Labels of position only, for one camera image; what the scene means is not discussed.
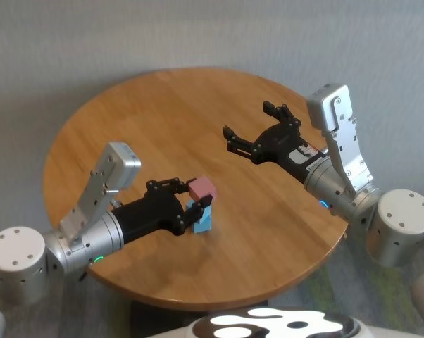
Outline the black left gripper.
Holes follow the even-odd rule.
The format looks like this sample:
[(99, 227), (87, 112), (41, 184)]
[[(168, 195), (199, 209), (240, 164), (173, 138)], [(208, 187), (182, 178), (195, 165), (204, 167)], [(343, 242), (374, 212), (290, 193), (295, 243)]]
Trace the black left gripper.
[(208, 194), (198, 201), (191, 200), (185, 210), (175, 194), (189, 191), (191, 180), (178, 177), (167, 180), (149, 180), (145, 195), (111, 211), (118, 221), (125, 244), (157, 230), (166, 230), (175, 236), (192, 228), (194, 234), (212, 228), (211, 209), (213, 196)]

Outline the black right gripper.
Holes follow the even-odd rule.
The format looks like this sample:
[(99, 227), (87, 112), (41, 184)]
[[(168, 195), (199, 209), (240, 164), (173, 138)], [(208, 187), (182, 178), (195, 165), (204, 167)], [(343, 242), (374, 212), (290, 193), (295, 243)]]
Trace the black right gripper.
[(286, 104), (275, 106), (269, 101), (264, 101), (262, 111), (276, 119), (279, 124), (262, 132), (254, 143), (237, 136), (225, 125), (223, 136), (226, 139), (227, 150), (251, 159), (254, 164), (265, 162), (278, 164), (300, 183), (305, 183), (311, 166), (320, 162), (326, 155), (301, 138), (299, 133), (301, 121), (294, 117)]

